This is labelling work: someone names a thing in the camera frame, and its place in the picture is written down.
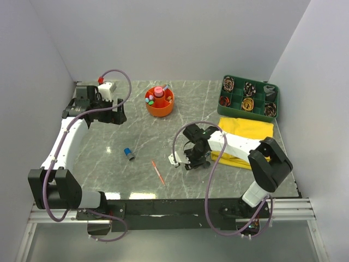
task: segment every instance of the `white backdrop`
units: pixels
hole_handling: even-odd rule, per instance
[[[349,261],[349,2],[312,0],[270,81],[279,126],[331,261]]]
[[[268,80],[310,0],[30,0],[74,80]]]
[[[40,168],[73,93],[62,59],[28,0],[0,2],[0,261],[14,261]]]

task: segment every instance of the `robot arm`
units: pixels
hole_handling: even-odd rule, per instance
[[[193,148],[184,150],[183,153],[175,152],[169,156],[172,165],[179,166],[184,163],[187,170],[196,169],[199,166],[208,167],[206,161],[210,151],[221,151],[224,138],[216,127],[206,130],[192,124],[185,128],[183,134],[194,144]],[[269,193],[275,192],[281,182],[292,171],[293,166],[273,138],[264,140],[248,139],[241,136],[225,133],[227,146],[225,153],[238,157],[250,163],[255,181],[244,193],[242,199],[249,206],[256,207],[258,203]]]
[[[76,97],[69,103],[62,113],[62,125],[57,140],[50,155],[43,162],[40,169],[33,169],[28,175],[28,181],[39,209],[44,209],[43,204],[43,181],[47,170],[52,162],[53,155],[61,142],[61,138],[69,123],[75,116],[92,109],[110,108],[113,106],[111,92],[115,89],[112,83],[104,83],[96,86],[77,86]],[[122,124],[127,118],[123,105],[117,111],[104,111],[84,115],[70,128],[65,138],[55,165],[50,172],[47,186],[47,199],[51,209],[77,209],[92,208],[107,210],[106,198],[103,192],[89,192],[83,190],[71,174],[74,160],[79,152],[79,145],[94,120],[104,123]]]

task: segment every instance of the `green organizer box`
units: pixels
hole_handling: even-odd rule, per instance
[[[234,79],[234,89],[231,93],[225,92],[223,89],[223,82],[222,82],[220,95],[218,98],[218,108],[217,108],[217,112],[220,115],[229,116],[229,117],[236,117],[236,118],[248,118],[248,119],[258,120],[258,121],[263,121],[263,122],[271,122],[271,121],[273,121],[273,119],[278,117],[280,91],[276,85],[272,85],[270,83],[259,82],[259,81],[255,81],[255,80],[250,80],[250,79],[246,79],[246,78],[238,78],[238,77],[232,76],[232,75],[225,75],[224,78],[226,78],[227,76]],[[241,108],[242,100],[244,98],[246,98],[244,96],[245,82],[249,82],[256,87],[256,93],[254,94],[253,97],[251,97],[254,100],[254,108],[253,108],[252,112],[244,111]],[[274,86],[278,92],[276,99],[274,101],[274,103],[276,105],[275,117],[270,117],[270,116],[264,115],[264,105],[267,101],[266,101],[266,93],[264,92],[263,87],[266,85]],[[221,96],[226,96],[229,98],[229,100],[231,102],[230,106],[222,106],[219,104],[219,99]]]

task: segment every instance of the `orange bowl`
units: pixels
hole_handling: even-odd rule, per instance
[[[168,88],[164,91],[165,93],[164,96],[160,98],[155,97],[154,96],[155,88],[156,86],[149,89],[145,95],[145,99],[149,98],[150,95],[154,97],[154,104],[149,105],[148,103],[145,102],[147,110],[152,116],[157,116],[157,117],[167,116],[173,110],[173,106],[175,104],[175,96],[173,95],[173,92]],[[172,101],[171,102],[167,101],[166,97],[171,97]]]

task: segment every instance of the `yellow towel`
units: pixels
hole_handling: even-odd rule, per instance
[[[261,121],[243,119],[243,118],[230,118],[221,117],[219,120],[219,127],[225,132],[243,136],[244,138],[261,139],[263,140],[267,136],[273,137],[273,127],[271,123],[265,123]],[[211,159],[216,160],[219,152],[212,151]],[[230,154],[223,153],[219,163],[231,166],[237,166],[238,168],[251,169],[251,166],[246,161],[233,157]]]

